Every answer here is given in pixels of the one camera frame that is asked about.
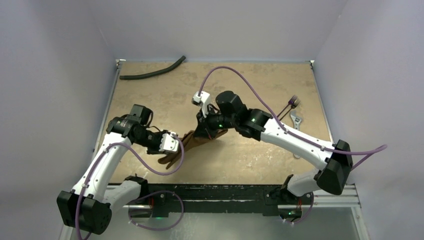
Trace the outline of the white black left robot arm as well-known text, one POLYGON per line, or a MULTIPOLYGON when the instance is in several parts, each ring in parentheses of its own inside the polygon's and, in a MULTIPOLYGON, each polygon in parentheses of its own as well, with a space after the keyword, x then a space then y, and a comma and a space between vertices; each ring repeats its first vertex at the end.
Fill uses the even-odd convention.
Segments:
POLYGON ((147 181, 129 176, 118 188, 107 191, 119 162, 133 145, 147 149, 150 155, 176 153, 177 133, 149 130, 153 111, 134 104, 131 111, 114 117, 107 125, 103 142, 95 159, 70 191, 61 191, 56 203, 64 225, 100 235, 108 227, 113 212, 127 202, 138 205, 149 199, 147 181))

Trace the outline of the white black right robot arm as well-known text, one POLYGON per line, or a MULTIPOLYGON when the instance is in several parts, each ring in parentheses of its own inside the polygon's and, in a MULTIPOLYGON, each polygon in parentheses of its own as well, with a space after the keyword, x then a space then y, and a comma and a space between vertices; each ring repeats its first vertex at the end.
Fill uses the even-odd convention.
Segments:
POLYGON ((310 172, 289 175, 280 189, 282 200, 294 203, 301 196, 323 190, 341 195, 353 167, 347 142, 321 140, 283 124, 270 113, 247 108, 233 91, 220 93, 213 106, 209 93, 197 91, 192 103, 200 107, 194 136, 212 140, 223 130, 235 129, 241 136, 283 148, 303 158, 315 168, 310 172))

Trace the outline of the brown fabric napkin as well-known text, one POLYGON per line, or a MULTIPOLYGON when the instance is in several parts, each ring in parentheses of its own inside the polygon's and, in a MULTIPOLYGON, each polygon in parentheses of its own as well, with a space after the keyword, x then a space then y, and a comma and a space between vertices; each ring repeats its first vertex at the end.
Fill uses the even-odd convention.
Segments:
MULTIPOLYGON (((213 140, 217 138, 220 138, 221 136, 225 135, 228 132, 228 130, 227 129, 219 130, 215 138, 212 138, 212 139, 194 137, 194 132, 195 132, 194 130, 190 130, 188 133, 185 133, 183 137, 179 138, 182 141, 182 145, 185 152, 193 148, 196 148, 198 146, 204 145, 206 143, 212 142, 213 140)), ((157 162, 159 164, 166 165, 165 168, 169 169, 178 160, 180 160, 181 157, 182 157, 182 151, 179 149, 177 153, 171 153, 171 154, 165 155, 164 157, 159 158, 157 162)))

